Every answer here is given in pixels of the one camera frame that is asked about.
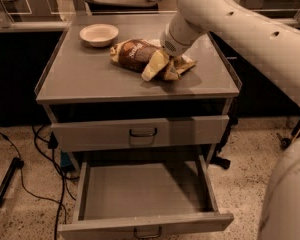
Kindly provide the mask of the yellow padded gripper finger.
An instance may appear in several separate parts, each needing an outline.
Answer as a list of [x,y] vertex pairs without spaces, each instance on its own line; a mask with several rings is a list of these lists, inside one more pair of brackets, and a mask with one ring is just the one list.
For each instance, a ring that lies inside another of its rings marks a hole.
[[175,81],[190,68],[189,62],[182,56],[172,58],[163,69],[162,78],[165,81]]
[[169,55],[162,49],[150,51],[145,58],[147,65],[141,74],[145,81],[153,79],[169,62]]

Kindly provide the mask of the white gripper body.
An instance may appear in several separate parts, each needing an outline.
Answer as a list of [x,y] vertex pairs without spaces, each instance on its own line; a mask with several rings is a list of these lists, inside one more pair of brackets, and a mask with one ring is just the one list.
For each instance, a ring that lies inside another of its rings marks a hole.
[[177,12],[160,36],[160,44],[165,52],[173,57],[184,54],[198,38],[206,33]]

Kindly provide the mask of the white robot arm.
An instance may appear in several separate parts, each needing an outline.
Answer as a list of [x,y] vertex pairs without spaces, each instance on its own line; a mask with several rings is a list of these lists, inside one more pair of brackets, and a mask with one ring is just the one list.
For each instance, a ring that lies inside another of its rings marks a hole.
[[[300,107],[300,30],[233,0],[176,0],[160,37],[170,56],[203,34],[219,36]],[[257,240],[300,240],[300,137],[279,158],[268,181]]]

